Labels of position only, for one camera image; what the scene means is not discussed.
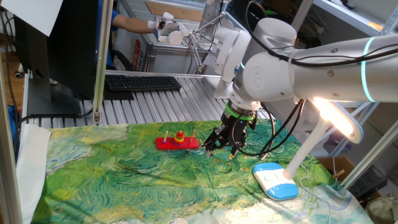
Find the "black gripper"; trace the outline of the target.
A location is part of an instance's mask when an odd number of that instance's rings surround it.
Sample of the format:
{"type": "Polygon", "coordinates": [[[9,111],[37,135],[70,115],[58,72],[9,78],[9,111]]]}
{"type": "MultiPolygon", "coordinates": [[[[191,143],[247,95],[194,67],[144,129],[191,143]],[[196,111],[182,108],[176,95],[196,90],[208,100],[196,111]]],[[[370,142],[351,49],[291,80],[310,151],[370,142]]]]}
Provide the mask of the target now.
{"type": "Polygon", "coordinates": [[[214,128],[209,137],[202,144],[202,148],[206,151],[206,157],[211,157],[215,150],[216,142],[220,140],[220,144],[224,146],[233,146],[231,154],[236,156],[237,153],[246,145],[246,126],[255,128],[257,114],[249,111],[238,119],[238,116],[230,115],[224,111],[221,115],[221,121],[224,126],[214,128]]]}

